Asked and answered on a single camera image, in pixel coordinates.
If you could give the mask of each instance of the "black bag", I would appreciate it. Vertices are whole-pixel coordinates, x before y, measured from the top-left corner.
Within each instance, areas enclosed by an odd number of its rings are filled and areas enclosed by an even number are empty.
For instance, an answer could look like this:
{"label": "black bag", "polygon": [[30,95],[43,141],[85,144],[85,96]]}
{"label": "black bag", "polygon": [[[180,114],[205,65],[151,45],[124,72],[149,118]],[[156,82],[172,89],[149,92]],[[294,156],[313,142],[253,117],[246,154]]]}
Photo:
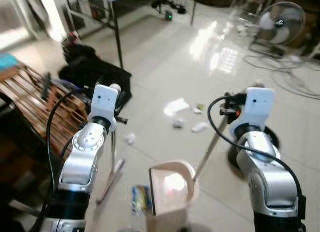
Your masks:
{"label": "black bag", "polygon": [[[132,97],[131,73],[101,60],[94,48],[82,44],[71,44],[64,48],[64,56],[68,65],[59,71],[60,79],[70,81],[80,88],[84,86],[94,88],[96,84],[109,86],[117,83],[121,86],[117,107],[123,107]],[[87,95],[92,98],[93,92]]]}

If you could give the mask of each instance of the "table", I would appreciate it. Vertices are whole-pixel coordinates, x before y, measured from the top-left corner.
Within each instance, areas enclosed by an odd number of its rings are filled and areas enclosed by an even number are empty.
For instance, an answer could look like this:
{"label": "table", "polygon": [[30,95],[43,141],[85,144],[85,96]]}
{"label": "table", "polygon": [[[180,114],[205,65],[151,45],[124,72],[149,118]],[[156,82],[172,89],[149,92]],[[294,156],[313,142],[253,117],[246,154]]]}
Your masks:
{"label": "table", "polygon": [[97,23],[102,24],[105,27],[109,27],[114,30],[115,38],[116,38],[116,45],[117,45],[117,49],[118,49],[118,56],[119,56],[119,60],[120,60],[120,66],[123,69],[124,62],[123,62],[123,56],[122,56],[120,32],[119,32],[119,25],[118,25],[118,13],[117,13],[117,7],[115,5],[115,1],[117,1],[117,0],[106,0],[106,1],[108,1],[108,8],[100,7],[100,6],[97,6],[94,4],[89,4],[89,6],[93,6],[93,7],[99,8],[101,10],[107,10],[110,12],[110,16],[107,18],[106,22],[95,19],[87,14],[73,10],[71,3],[70,3],[70,0],[66,0],[66,8],[68,11],[68,15],[70,17],[72,29],[74,31],[76,31],[76,27],[75,27],[75,22],[73,20],[72,15],[75,15],[75,16],[83,18],[83,19],[91,19]]}
{"label": "table", "polygon": [[194,24],[194,20],[195,20],[195,12],[196,12],[196,6],[197,6],[197,0],[193,0],[193,10],[192,10],[192,16],[191,16],[191,25]]}

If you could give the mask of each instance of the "debris on floor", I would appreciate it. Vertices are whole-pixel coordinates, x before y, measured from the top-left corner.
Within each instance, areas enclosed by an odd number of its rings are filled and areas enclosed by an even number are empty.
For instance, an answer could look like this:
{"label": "debris on floor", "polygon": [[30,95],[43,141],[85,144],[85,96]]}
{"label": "debris on floor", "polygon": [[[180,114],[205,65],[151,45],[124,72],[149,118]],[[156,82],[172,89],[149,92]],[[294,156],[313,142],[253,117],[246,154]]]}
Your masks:
{"label": "debris on floor", "polygon": [[288,57],[290,58],[290,60],[293,63],[297,63],[297,64],[301,64],[303,62],[303,60],[301,59],[301,57],[296,56],[296,55],[288,55]]}
{"label": "debris on floor", "polygon": [[132,212],[134,215],[146,215],[152,208],[150,188],[136,185],[132,188]]}
{"label": "debris on floor", "polygon": [[245,25],[243,25],[243,24],[237,25],[236,28],[237,28],[237,30],[238,30],[239,33],[247,30],[247,27],[246,27]]}
{"label": "debris on floor", "polygon": [[177,112],[190,107],[190,105],[185,101],[184,98],[176,99],[169,102],[164,108],[164,113],[170,117],[174,116]]}
{"label": "debris on floor", "polygon": [[134,145],[136,141],[136,135],[134,133],[130,133],[125,137],[125,141],[128,145]]}
{"label": "debris on floor", "polygon": [[208,128],[209,128],[209,124],[207,122],[200,122],[192,128],[192,132],[193,133],[201,133]]}
{"label": "debris on floor", "polygon": [[194,111],[195,114],[202,114],[204,113],[203,112],[204,108],[205,108],[204,104],[198,103],[196,106],[192,107],[192,110]]}
{"label": "debris on floor", "polygon": [[173,127],[174,128],[184,128],[186,124],[186,120],[183,118],[177,118],[174,122],[173,122]]}

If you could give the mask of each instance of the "fan stand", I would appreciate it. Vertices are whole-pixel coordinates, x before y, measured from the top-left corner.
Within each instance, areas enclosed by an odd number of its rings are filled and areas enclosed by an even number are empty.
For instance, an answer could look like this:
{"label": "fan stand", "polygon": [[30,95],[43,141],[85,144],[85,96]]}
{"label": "fan stand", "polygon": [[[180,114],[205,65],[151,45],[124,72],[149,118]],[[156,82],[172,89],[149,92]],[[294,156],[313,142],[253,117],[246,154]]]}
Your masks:
{"label": "fan stand", "polygon": [[284,49],[279,48],[278,46],[275,46],[275,45],[268,44],[268,43],[259,42],[257,37],[255,37],[254,40],[250,43],[249,49],[250,49],[250,51],[264,54],[267,56],[271,56],[276,59],[283,58],[284,55],[286,54]]}

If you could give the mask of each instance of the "metal rod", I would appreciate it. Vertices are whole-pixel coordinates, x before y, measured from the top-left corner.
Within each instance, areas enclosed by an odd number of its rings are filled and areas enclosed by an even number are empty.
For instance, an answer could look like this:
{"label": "metal rod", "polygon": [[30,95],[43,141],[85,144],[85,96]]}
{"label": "metal rod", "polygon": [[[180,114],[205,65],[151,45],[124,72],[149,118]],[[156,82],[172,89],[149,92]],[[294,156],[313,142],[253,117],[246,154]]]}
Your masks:
{"label": "metal rod", "polygon": [[[227,119],[227,118],[228,118],[227,116],[224,116],[223,119],[222,119],[222,121],[221,121],[221,123],[220,123],[220,125],[219,125],[218,130],[219,130],[221,133],[225,130],[225,128],[226,128],[226,126],[227,126],[227,124],[228,124],[228,119]],[[205,165],[206,165],[206,163],[207,163],[210,155],[212,154],[212,151],[213,151],[214,148],[216,147],[219,139],[220,139],[220,136],[216,133],[216,134],[214,135],[213,139],[211,140],[211,142],[210,142],[210,144],[209,144],[209,147],[207,148],[207,150],[206,150],[206,152],[205,152],[205,155],[204,155],[204,157],[203,157],[203,159],[202,159],[202,161],[201,161],[198,169],[196,170],[195,176],[193,177],[193,181],[196,181],[196,180],[199,178],[199,176],[200,176],[203,168],[205,167]]]}
{"label": "metal rod", "polygon": [[197,0],[194,0],[193,10],[192,10],[192,17],[191,17],[191,25],[194,24],[195,13],[196,13],[196,6],[197,6]]}
{"label": "metal rod", "polygon": [[112,7],[112,2],[107,1],[108,2],[108,8],[109,8],[109,21],[112,21],[114,19],[114,12],[113,12],[113,7]]}
{"label": "metal rod", "polygon": [[74,14],[74,15],[80,17],[80,18],[90,19],[90,20],[92,20],[92,21],[94,21],[94,22],[96,22],[96,23],[100,23],[100,24],[102,24],[102,25],[104,25],[104,26],[106,26],[106,27],[109,27],[109,28],[112,28],[112,29],[116,29],[115,26],[113,26],[113,25],[112,25],[111,23],[109,23],[109,22],[107,22],[107,23],[106,23],[106,22],[103,22],[103,21],[101,21],[101,20],[92,18],[92,17],[90,17],[90,16],[87,15],[87,14],[79,13],[79,12],[77,12],[77,11],[75,11],[75,10],[72,10],[72,9],[69,9],[69,11],[70,11],[71,14]]}
{"label": "metal rod", "polygon": [[96,200],[97,204],[101,204],[101,202],[104,200],[104,198],[106,197],[106,195],[108,194],[108,192],[110,191],[111,186],[113,185],[114,181],[116,180],[116,178],[119,176],[122,168],[124,167],[126,161],[125,160],[120,160],[114,169],[113,173],[109,174],[109,177],[107,179],[105,188],[102,192],[102,194],[98,197],[98,199]]}
{"label": "metal rod", "polygon": [[118,25],[118,15],[117,15],[117,8],[116,8],[114,2],[112,2],[112,8],[113,8],[114,31],[115,31],[116,45],[118,47],[120,67],[123,69],[124,68],[124,61],[122,58],[122,49],[121,49],[121,41],[120,41],[119,25]]}
{"label": "metal rod", "polygon": [[233,0],[230,7],[233,8],[236,5],[236,3],[237,3],[237,0]]}
{"label": "metal rod", "polygon": [[111,173],[114,173],[116,166],[116,131],[111,133]]}
{"label": "metal rod", "polygon": [[255,13],[255,18],[254,18],[254,22],[257,23],[258,22],[258,19],[259,19],[259,16],[260,16],[260,13],[262,11],[262,8],[264,7],[264,3],[260,3],[259,4],[259,7],[258,9],[256,10],[256,13]]}
{"label": "metal rod", "polygon": [[39,217],[39,215],[40,215],[39,210],[31,208],[31,207],[25,205],[24,203],[21,203],[21,202],[15,200],[15,199],[11,200],[11,202],[9,203],[9,206],[11,208],[15,208],[15,209],[17,209],[17,210],[19,210],[21,212],[31,214],[31,215],[33,215],[35,217]]}
{"label": "metal rod", "polygon": [[106,7],[101,7],[101,6],[99,6],[99,5],[95,5],[95,4],[92,4],[92,3],[90,3],[90,2],[88,2],[88,1],[86,1],[86,0],[78,0],[79,2],[81,2],[81,3],[86,3],[86,4],[88,4],[90,7],[94,7],[94,8],[98,8],[98,9],[100,9],[100,10],[104,10],[104,11],[110,11],[110,8],[106,8]]}
{"label": "metal rod", "polygon": [[160,0],[160,4],[159,4],[159,14],[162,14],[162,2]]}

